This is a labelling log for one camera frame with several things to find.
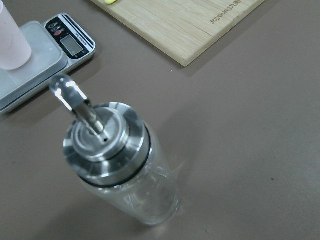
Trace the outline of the glass sauce bottle steel spout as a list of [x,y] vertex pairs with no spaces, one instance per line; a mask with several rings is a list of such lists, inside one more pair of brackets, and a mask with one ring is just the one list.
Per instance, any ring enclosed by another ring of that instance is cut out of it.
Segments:
[[127,104],[92,105],[66,74],[53,76],[49,88],[75,117],[63,154],[84,187],[143,224],[169,220],[178,186],[152,128]]

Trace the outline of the pink plastic cup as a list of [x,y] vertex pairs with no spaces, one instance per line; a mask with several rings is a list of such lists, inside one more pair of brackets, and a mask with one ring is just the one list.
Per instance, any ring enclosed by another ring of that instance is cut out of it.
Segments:
[[0,68],[15,70],[30,59],[32,49],[3,1],[0,1]]

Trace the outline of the digital kitchen scale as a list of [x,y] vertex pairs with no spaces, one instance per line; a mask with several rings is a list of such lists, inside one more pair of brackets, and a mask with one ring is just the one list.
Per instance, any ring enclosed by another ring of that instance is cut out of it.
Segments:
[[21,31],[31,47],[26,64],[0,71],[0,112],[10,112],[45,89],[56,74],[67,74],[88,61],[96,43],[67,13],[44,23],[30,21]]

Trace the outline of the wooden cutting board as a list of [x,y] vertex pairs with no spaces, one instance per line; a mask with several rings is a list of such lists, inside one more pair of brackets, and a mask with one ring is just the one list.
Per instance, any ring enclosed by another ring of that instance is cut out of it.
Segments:
[[117,0],[94,3],[187,67],[263,0]]

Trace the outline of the yellow plastic knife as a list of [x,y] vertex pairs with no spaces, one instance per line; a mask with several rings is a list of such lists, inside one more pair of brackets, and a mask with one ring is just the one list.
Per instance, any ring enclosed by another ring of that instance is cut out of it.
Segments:
[[107,5],[111,5],[113,3],[115,3],[117,0],[105,0],[104,2],[107,4]]

